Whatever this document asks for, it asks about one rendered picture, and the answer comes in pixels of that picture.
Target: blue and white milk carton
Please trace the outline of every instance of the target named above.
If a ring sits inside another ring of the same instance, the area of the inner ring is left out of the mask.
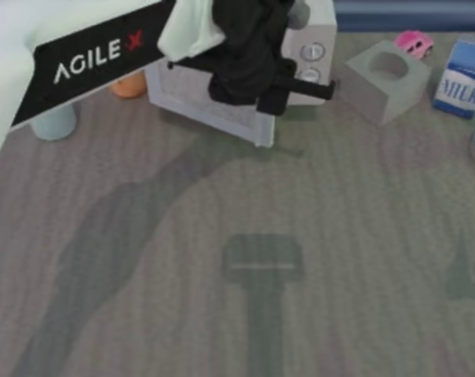
[[[454,45],[434,97],[433,106],[471,119],[475,114],[475,36]]]

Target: pink object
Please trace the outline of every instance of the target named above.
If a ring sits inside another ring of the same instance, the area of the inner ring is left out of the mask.
[[[394,44],[417,59],[430,54],[434,41],[428,35],[416,30],[402,32],[394,40]]]

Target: orange object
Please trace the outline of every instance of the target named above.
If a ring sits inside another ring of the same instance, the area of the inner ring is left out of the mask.
[[[120,98],[138,98],[147,91],[146,78],[144,72],[139,71],[130,76],[114,82],[110,86],[110,91]]]

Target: gray cube with hole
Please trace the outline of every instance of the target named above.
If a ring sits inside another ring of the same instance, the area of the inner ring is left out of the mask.
[[[424,94],[431,68],[391,41],[381,41],[345,62],[339,94],[361,115],[379,126],[416,105]]]

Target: dial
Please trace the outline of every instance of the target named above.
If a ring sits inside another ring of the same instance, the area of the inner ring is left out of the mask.
[[[314,83],[318,83],[321,80],[320,72],[314,68],[305,69],[304,71],[300,72],[298,77],[300,80]]]
[[[307,61],[318,61],[324,56],[324,46],[320,43],[311,43],[301,48],[301,58]]]

